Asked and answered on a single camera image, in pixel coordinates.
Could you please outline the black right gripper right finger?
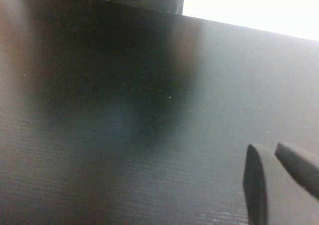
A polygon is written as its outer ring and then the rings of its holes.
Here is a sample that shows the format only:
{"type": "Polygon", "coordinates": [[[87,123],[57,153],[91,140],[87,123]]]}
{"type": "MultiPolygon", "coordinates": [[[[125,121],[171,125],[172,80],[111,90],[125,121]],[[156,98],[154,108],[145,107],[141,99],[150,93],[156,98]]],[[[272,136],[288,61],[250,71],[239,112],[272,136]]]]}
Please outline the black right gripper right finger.
{"type": "Polygon", "coordinates": [[[275,156],[291,177],[319,198],[319,157],[296,145],[278,143],[275,156]]]}

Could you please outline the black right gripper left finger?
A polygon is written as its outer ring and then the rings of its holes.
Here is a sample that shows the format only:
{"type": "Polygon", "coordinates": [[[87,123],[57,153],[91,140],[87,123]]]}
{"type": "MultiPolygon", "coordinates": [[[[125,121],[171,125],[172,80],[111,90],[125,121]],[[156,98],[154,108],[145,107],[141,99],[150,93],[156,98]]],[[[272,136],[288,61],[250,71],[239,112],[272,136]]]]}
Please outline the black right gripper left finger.
{"type": "Polygon", "coordinates": [[[243,189],[250,225],[317,225],[319,199],[285,170],[275,151],[248,145],[243,189]]]}

